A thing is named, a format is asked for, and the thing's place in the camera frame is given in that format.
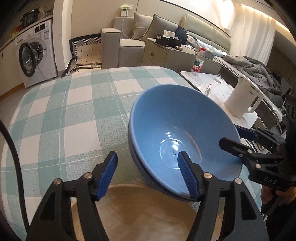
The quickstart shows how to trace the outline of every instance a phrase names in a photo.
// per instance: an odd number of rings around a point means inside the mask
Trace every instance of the bottle label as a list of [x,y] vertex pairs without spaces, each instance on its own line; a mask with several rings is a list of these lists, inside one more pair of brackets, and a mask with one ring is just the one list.
[[194,61],[192,70],[199,73],[200,70],[201,70],[201,68],[202,68],[202,65],[203,65],[203,62],[201,62],[201,61],[199,61],[199,60],[196,59]]

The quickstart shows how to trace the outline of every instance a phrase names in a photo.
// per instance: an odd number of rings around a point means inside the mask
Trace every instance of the electric kettle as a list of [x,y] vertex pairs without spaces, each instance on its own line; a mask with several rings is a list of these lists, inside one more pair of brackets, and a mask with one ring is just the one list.
[[263,92],[245,75],[240,76],[236,87],[225,101],[225,107],[236,118],[253,113],[263,99]]

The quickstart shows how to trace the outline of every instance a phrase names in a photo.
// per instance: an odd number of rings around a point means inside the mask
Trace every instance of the checkered tablecloth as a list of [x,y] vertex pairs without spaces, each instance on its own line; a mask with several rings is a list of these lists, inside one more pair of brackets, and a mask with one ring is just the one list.
[[[127,126],[139,94],[155,85],[190,86],[172,70],[130,67],[75,74],[32,88],[20,101],[9,132],[19,154],[29,222],[55,178],[79,178],[102,163],[109,151],[118,154],[111,184],[145,180],[128,148]],[[258,204],[260,186],[241,178]],[[25,240],[15,168],[7,144],[1,162],[1,192],[5,216]]]

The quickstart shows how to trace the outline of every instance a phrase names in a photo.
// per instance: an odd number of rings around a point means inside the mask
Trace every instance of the nightstand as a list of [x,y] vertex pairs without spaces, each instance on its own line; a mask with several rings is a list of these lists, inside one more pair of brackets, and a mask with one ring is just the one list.
[[190,71],[195,52],[184,45],[183,50],[164,47],[155,43],[155,39],[147,39],[143,56],[142,66],[160,66],[174,70],[178,74],[181,71]]

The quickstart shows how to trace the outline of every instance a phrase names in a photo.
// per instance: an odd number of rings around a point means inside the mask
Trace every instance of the white cabinet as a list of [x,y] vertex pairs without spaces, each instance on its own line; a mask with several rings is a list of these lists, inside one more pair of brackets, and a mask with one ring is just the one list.
[[0,52],[0,96],[23,83],[12,41]]

